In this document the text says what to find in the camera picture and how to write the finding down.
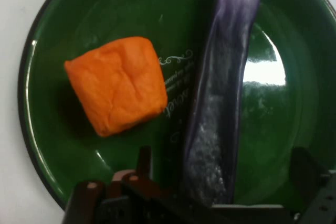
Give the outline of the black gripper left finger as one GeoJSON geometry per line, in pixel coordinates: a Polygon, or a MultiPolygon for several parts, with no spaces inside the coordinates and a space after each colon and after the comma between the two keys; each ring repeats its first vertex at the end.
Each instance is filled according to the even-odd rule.
{"type": "Polygon", "coordinates": [[[110,185],[98,180],[78,183],[68,202],[65,223],[205,223],[210,209],[150,178],[152,150],[139,150],[136,169],[110,185]]]}

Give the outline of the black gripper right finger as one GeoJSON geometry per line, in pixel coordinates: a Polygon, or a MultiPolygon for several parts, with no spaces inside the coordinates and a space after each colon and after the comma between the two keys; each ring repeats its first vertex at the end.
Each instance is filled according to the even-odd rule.
{"type": "Polygon", "coordinates": [[[335,223],[335,173],[320,165],[305,148],[295,147],[291,181],[305,203],[298,223],[335,223]]]}

